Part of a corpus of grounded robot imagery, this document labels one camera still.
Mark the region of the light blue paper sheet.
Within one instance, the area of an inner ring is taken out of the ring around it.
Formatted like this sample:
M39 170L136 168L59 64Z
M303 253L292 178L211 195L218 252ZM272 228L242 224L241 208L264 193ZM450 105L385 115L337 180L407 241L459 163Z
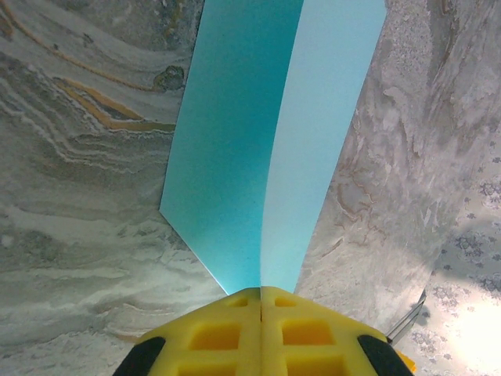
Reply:
M384 0L205 0L160 213L227 294L294 291Z

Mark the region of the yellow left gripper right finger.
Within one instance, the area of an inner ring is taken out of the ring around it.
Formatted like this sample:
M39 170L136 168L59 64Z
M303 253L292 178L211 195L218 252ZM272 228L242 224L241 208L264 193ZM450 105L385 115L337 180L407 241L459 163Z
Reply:
M415 375L377 329L277 287L263 287L261 376Z

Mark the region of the aluminium frame post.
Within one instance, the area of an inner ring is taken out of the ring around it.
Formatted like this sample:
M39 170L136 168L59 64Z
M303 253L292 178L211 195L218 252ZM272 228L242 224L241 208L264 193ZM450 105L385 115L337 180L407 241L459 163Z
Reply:
M390 329L386 335L387 341L390 345L395 346L412 328L425 303L426 297L427 293L423 290L419 300L413 304L410 310L395 324L395 326L393 326L392 329Z

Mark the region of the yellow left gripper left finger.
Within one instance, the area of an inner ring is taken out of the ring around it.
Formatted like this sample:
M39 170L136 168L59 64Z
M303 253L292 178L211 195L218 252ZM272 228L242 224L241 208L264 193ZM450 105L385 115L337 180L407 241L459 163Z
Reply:
M260 289L243 289L146 332L117 376L261 376Z

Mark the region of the orange toy brick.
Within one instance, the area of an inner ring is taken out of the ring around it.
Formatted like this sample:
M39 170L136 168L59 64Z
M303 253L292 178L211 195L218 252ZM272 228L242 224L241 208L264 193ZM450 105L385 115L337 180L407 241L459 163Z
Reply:
M416 368L416 363L410 359L407 355L405 355L403 352L395 349L396 353L398 354L399 358L402 360L402 362L407 366L407 368L410 370L411 374L415 374L417 368Z

